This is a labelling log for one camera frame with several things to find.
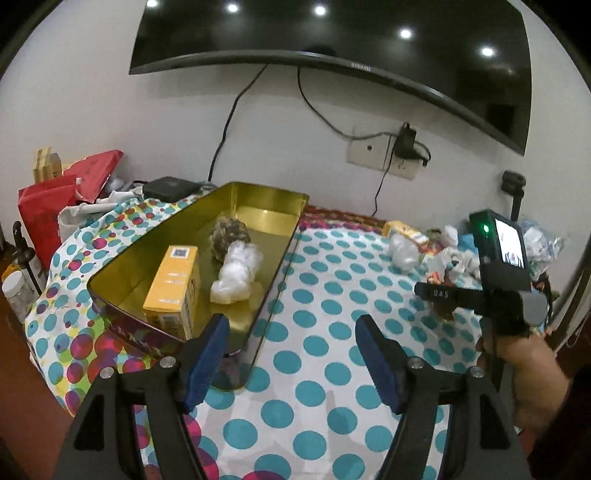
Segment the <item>plastic jar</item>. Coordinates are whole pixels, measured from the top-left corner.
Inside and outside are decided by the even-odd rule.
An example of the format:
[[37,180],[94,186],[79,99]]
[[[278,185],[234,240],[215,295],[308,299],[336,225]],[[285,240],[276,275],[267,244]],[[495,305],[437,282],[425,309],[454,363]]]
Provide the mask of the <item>plastic jar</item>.
[[24,322],[38,295],[27,284],[22,272],[13,272],[2,283],[2,292],[17,318]]

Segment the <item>cardboard box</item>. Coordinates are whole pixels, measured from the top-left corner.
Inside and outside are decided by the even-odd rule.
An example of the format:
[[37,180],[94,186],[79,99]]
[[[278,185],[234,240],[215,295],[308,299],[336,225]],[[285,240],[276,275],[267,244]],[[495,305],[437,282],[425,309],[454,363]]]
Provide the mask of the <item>cardboard box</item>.
[[201,281],[197,247],[168,247],[144,301],[149,324],[181,340],[193,336]]

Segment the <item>crumpled plastic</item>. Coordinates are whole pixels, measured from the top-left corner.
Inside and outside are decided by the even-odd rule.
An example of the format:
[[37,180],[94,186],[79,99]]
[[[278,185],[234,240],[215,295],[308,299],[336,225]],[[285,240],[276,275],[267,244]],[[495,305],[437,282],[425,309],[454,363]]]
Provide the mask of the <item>crumpled plastic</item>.
[[252,283],[261,267],[262,253],[254,244],[232,242],[220,269],[219,279],[210,291],[213,303],[229,305],[251,296]]

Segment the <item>qr code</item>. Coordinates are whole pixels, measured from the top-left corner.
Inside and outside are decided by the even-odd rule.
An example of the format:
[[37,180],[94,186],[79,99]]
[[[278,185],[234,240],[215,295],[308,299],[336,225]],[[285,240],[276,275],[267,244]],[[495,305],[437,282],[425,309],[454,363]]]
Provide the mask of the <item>qr code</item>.
[[171,258],[188,258],[189,257],[189,249],[188,248],[174,248],[173,252],[170,254]]

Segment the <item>metal screw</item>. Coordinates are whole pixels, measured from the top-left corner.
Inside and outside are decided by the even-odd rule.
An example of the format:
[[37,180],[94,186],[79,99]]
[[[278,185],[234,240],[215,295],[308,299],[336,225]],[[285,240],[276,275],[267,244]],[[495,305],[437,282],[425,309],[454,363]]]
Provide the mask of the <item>metal screw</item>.
[[175,357],[173,356],[165,356],[161,361],[160,361],[160,366],[162,368],[172,368],[174,367],[174,364],[177,362],[177,360],[175,359]]
[[115,373],[115,369],[113,367],[104,367],[103,370],[100,371],[101,378],[111,378]]
[[410,368],[412,368],[413,370],[418,370],[419,368],[423,368],[424,364],[425,364],[425,362],[423,362],[423,359],[419,358],[417,356],[412,356],[411,358],[408,359],[408,366]]
[[480,367],[470,367],[470,375],[474,378],[484,377],[484,370]]

